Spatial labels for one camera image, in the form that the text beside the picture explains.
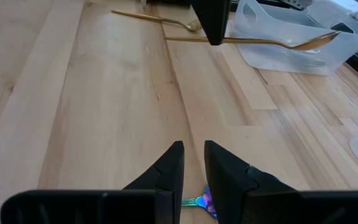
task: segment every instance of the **black device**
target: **black device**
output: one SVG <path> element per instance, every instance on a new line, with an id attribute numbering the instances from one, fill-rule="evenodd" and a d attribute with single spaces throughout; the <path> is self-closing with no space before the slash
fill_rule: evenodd
<path id="1" fill-rule="evenodd" d="M 183 168 L 183 143 L 177 141 L 123 190 L 22 192 L 4 202 L 1 223 L 179 224 Z"/>
<path id="2" fill-rule="evenodd" d="M 220 45 L 229 19 L 231 0 L 191 0 L 211 45 Z"/>
<path id="3" fill-rule="evenodd" d="M 204 160 L 219 224 L 358 224 L 358 191 L 299 192 L 213 141 Z"/>

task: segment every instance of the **rainbow metal spoon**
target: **rainbow metal spoon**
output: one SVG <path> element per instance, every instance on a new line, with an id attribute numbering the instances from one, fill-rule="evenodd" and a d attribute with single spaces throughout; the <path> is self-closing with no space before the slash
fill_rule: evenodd
<path id="1" fill-rule="evenodd" d="M 212 202 L 211 192 L 208 185 L 205 187 L 203 194 L 196 198 L 184 198 L 181 201 L 182 207 L 201 207 L 205 209 L 210 215 L 216 218 L 216 211 Z"/>

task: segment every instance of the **spoon handle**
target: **spoon handle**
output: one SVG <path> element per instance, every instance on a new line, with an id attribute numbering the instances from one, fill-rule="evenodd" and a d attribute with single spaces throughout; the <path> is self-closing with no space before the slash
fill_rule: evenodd
<path id="1" fill-rule="evenodd" d="M 187 42 L 208 42 L 207 37 L 164 37 L 165 40 L 177 40 L 177 41 L 187 41 Z M 265 39 L 253 39 L 253 38 L 231 38 L 225 37 L 222 40 L 222 43 L 227 44 L 275 44 L 287 47 L 285 44 L 278 42 L 276 40 L 265 40 Z"/>
<path id="2" fill-rule="evenodd" d="M 195 198 L 184 198 L 181 200 L 182 207 L 198 207 Z"/>

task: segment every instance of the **gold utensil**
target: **gold utensil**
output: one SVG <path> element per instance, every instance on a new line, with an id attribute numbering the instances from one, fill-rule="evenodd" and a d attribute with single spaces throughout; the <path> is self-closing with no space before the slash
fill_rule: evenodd
<path id="1" fill-rule="evenodd" d="M 339 31 L 330 32 L 328 34 L 315 37 L 313 39 L 307 40 L 301 44 L 289 46 L 283 42 L 277 40 L 264 40 L 264 39 L 240 39 L 240 38 L 223 38 L 222 43 L 231 43 L 231 44 L 273 44 L 285 47 L 292 50 L 312 50 L 324 46 L 330 41 L 332 41 L 336 36 L 338 36 Z M 177 40 L 177 41 L 187 41 L 187 42 L 208 42 L 206 37 L 165 37 L 165 40 Z"/>
<path id="2" fill-rule="evenodd" d="M 120 14 L 120 15 L 124 15 L 124 16 L 135 17 L 138 19 L 145 19 L 148 21 L 169 22 L 172 24 L 178 24 L 178 25 L 183 26 L 186 30 L 188 30 L 190 32 L 196 32 L 202 28 L 199 20 L 191 21 L 188 24 L 183 24 L 180 21 L 177 21 L 174 19 L 167 19 L 167 18 L 161 18 L 161 17 L 155 17 L 155 16 L 147 16 L 147 15 L 142 15 L 142 14 L 138 14 L 138 13 L 124 12 L 124 11 L 120 11 L 120 10 L 112 10 L 111 12 Z"/>

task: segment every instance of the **wooden countertop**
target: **wooden countertop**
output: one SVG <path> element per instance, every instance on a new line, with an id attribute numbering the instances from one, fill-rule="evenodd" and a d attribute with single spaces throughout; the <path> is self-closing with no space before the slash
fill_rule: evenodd
<path id="1" fill-rule="evenodd" d="M 292 187 L 358 189 L 358 74 L 248 66 L 235 45 L 164 41 L 193 11 L 130 0 L 0 1 L 0 206 L 27 189 L 121 189 L 175 140 L 184 197 L 206 185 L 213 139 Z M 214 223 L 183 209 L 182 223 Z"/>

